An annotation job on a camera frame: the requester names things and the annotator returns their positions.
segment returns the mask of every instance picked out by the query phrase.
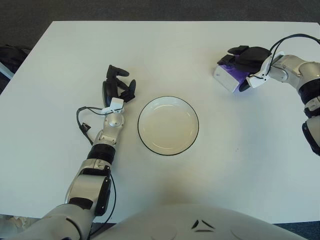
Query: white bowl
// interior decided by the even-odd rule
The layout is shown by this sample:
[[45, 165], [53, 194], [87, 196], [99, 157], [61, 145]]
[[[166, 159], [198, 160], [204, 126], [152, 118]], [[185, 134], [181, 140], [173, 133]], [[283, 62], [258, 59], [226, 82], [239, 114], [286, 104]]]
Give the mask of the white bowl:
[[138, 133], [143, 144], [160, 155], [176, 155], [196, 140], [199, 120], [195, 110], [184, 100], [162, 96], [141, 111]]

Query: white table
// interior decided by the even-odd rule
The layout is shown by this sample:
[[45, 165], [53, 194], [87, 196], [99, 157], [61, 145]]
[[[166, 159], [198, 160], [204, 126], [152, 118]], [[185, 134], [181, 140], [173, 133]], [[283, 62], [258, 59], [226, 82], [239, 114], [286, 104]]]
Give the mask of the white table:
[[[129, 71], [122, 80], [136, 79], [137, 88], [125, 105], [112, 169], [111, 222], [173, 203], [228, 208], [270, 223], [320, 220], [320, 158], [303, 136], [307, 117], [296, 90], [270, 80], [232, 94], [213, 79], [228, 49], [269, 48], [294, 33], [319, 37], [320, 26], [53, 22], [0, 95], [0, 213], [39, 218], [64, 202], [91, 148], [76, 110], [103, 106], [102, 82], [112, 64]], [[279, 50], [320, 62], [320, 47], [310, 39], [287, 40]], [[184, 99], [199, 118], [195, 143], [175, 156], [151, 152], [138, 136], [140, 111], [159, 96]], [[90, 112], [80, 121], [92, 127], [92, 138], [103, 125]]]

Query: silver robot arm segment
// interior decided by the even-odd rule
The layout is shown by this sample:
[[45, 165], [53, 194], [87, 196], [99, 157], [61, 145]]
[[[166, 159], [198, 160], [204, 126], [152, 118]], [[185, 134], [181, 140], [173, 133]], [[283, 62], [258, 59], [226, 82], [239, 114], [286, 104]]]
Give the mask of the silver robot arm segment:
[[320, 63], [280, 55], [272, 62], [268, 75], [297, 90], [308, 117], [302, 125], [303, 134], [312, 151], [320, 155]]
[[111, 188], [111, 166], [115, 155], [117, 138], [124, 126], [122, 108], [108, 114], [73, 179], [65, 198], [59, 205], [34, 223], [26, 231], [10, 240], [86, 240], [92, 221], [107, 209]]

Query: black cable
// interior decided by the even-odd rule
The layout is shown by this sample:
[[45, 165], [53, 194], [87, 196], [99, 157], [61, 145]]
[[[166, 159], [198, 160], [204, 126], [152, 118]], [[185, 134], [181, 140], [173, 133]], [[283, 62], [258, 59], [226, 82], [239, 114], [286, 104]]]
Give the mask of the black cable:
[[114, 189], [114, 202], [113, 202], [113, 207], [112, 207], [112, 210], [111, 210], [111, 212], [110, 212], [109, 217], [105, 220], [105, 222], [104, 222], [100, 227], [98, 227], [98, 229], [96, 229], [94, 232], [90, 233], [90, 237], [91, 237], [93, 234], [97, 233], [100, 229], [102, 229], [102, 228], [107, 224], [107, 222], [110, 220], [112, 214], [114, 213], [114, 210], [115, 210], [115, 207], [116, 207], [117, 191], [116, 191], [115, 181], [114, 181], [114, 178], [112, 177], [112, 174], [111, 174], [110, 176], [111, 176], [112, 185], [113, 185], [113, 189]]
[[[77, 111], [76, 111], [76, 122], [81, 130], [81, 132], [83, 133], [83, 135], [89, 140], [90, 144], [92, 145], [93, 144], [93, 141], [90, 139], [90, 137], [88, 136], [87, 132], [83, 129], [82, 125], [80, 124], [80, 121], [79, 121], [79, 113], [83, 110], [90, 110], [91, 112], [93, 112], [94, 114], [97, 114], [97, 115], [108, 115], [109, 113], [97, 113], [95, 111], [93, 111], [92, 109], [96, 109], [96, 110], [102, 110], [102, 108], [98, 108], [98, 107], [93, 107], [93, 106], [83, 106], [83, 107], [80, 107]], [[114, 210], [115, 210], [115, 207], [116, 207], [116, 201], [117, 201], [117, 191], [116, 191], [116, 185], [115, 185], [115, 181], [114, 181], [114, 178], [112, 177], [112, 174], [110, 174], [110, 177], [111, 177], [111, 180], [112, 180], [112, 186], [113, 186], [113, 190], [114, 190], [114, 201], [113, 201], [113, 207], [112, 207], [112, 210], [110, 212], [110, 215], [109, 217], [105, 220], [105, 222], [97, 229], [95, 230], [94, 232], [90, 233], [90, 237], [97, 233], [100, 229], [102, 229], [106, 223], [110, 220], [112, 214], [114, 213]]]
[[90, 139], [90, 137], [88, 136], [87, 134], [87, 131], [83, 128], [83, 126], [80, 124], [79, 122], [79, 113], [83, 110], [90, 110], [91, 112], [93, 112], [94, 114], [97, 114], [97, 115], [106, 115], [106, 114], [101, 114], [101, 113], [97, 113], [95, 111], [93, 111], [92, 109], [96, 109], [96, 110], [101, 110], [102, 108], [98, 108], [98, 107], [94, 107], [94, 106], [83, 106], [83, 107], [80, 107], [77, 111], [76, 111], [76, 122], [81, 130], [81, 132], [83, 133], [83, 135], [86, 137], [86, 139], [88, 139], [88, 141], [90, 142], [90, 144], [92, 145], [94, 142]]
[[286, 36], [282, 39], [280, 39], [279, 41], [277, 41], [275, 44], [272, 45], [272, 47], [270, 48], [270, 52], [272, 52], [272, 50], [275, 48], [274, 52], [273, 52], [273, 55], [272, 55], [272, 58], [271, 58], [271, 62], [270, 62], [270, 65], [269, 65], [269, 68], [268, 68], [268, 71], [266, 73], [266, 75], [268, 75], [268, 73], [270, 72], [270, 69], [271, 69], [271, 66], [272, 66], [272, 62], [275, 58], [275, 55], [276, 55], [276, 52], [277, 52], [277, 49], [278, 47], [280, 46], [280, 44], [286, 40], [286, 39], [291, 39], [291, 38], [308, 38], [308, 39], [312, 39], [312, 40], [315, 40], [319, 45], [320, 45], [320, 39], [314, 37], [314, 36], [310, 36], [310, 35], [307, 35], [307, 34], [304, 34], [304, 33], [297, 33], [297, 34], [292, 34], [290, 36]]

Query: gray floor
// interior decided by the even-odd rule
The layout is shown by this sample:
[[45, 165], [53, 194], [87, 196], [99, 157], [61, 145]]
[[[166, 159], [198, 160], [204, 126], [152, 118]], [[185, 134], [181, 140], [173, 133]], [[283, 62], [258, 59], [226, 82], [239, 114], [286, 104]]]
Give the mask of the gray floor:
[[[0, 45], [33, 47], [52, 21], [320, 23], [320, 0], [1, 0], [0, 12]], [[320, 240], [319, 222], [279, 226], [309, 240]]]

